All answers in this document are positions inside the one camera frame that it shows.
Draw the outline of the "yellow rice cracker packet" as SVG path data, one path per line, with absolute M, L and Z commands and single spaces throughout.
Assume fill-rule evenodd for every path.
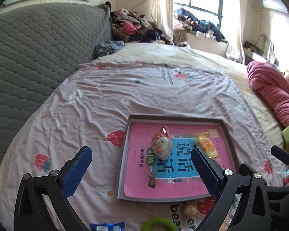
M 216 159 L 218 157 L 218 152 L 215 145 L 210 140 L 208 132 L 196 132 L 195 137 L 196 146 L 201 147 L 211 159 Z

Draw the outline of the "brown walnut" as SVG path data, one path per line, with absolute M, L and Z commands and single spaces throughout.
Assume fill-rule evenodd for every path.
M 194 217 L 198 212 L 197 206 L 194 204 L 186 204 L 182 207 L 182 214 L 186 218 Z

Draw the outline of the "red white snack packet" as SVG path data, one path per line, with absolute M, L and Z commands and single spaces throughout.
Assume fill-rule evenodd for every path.
M 167 160 L 173 148 L 172 136 L 167 128 L 163 126 L 151 139 L 151 148 L 155 155 L 161 160 Z

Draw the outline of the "blue cookie packet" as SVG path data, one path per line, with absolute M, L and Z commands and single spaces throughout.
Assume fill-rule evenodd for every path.
M 125 223 L 119 222 L 119 223 L 103 223 L 103 224 L 95 224 L 91 223 L 90 228 L 93 231 L 124 231 Z

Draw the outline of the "small candy packet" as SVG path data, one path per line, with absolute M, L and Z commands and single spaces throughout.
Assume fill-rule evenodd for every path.
M 289 168 L 285 169 L 283 172 L 282 181 L 284 186 L 289 186 Z

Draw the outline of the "pink rolled blanket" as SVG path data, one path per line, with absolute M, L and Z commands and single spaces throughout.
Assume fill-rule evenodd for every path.
M 252 61 L 247 66 L 247 80 L 273 111 L 276 119 L 289 126 L 289 81 L 269 64 Z

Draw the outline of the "pink strawberry bed sheet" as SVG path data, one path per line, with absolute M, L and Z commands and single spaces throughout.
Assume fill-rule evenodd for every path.
M 82 64 L 29 118 L 0 165 L 0 222 L 13 229 L 18 188 L 25 173 L 42 176 L 35 157 L 61 168 L 82 146 L 93 159 L 69 198 L 82 221 L 124 222 L 140 230 L 149 218 L 167 218 L 178 230 L 195 230 L 201 216 L 186 219 L 181 205 L 115 198 L 121 149 L 108 135 L 125 130 L 132 114 L 222 119 L 240 163 L 272 186 L 283 184 L 284 167 L 271 155 L 282 146 L 281 128 L 250 88 L 246 67 L 219 55 L 159 44 L 129 43 L 112 55 Z

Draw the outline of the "clothes pile on windowsill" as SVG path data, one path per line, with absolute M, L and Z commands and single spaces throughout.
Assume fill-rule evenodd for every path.
M 174 30 L 193 31 L 199 35 L 200 39 L 207 38 L 215 39 L 217 42 L 228 42 L 215 24 L 211 21 L 198 19 L 183 7 L 175 11 L 174 18 L 176 19 Z

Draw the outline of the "grey quilted headboard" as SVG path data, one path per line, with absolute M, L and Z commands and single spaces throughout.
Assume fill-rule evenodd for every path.
M 110 9 L 44 3 L 0 14 L 0 164 L 28 118 L 111 39 Z

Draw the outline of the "cream curtain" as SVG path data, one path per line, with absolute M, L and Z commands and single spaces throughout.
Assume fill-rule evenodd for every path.
M 173 0 L 152 0 L 151 17 L 163 35 L 173 39 Z

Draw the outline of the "dark patterned pillow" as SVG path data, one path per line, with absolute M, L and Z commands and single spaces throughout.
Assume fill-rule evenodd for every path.
M 104 57 L 121 50 L 125 46 L 124 41 L 106 41 L 98 44 L 94 49 L 95 57 Z

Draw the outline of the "clothes pile beside bed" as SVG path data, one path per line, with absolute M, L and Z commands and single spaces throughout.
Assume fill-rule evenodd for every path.
M 114 40 L 125 43 L 160 43 L 174 45 L 167 39 L 165 33 L 147 20 L 145 15 L 126 9 L 119 9 L 110 13 L 111 32 Z

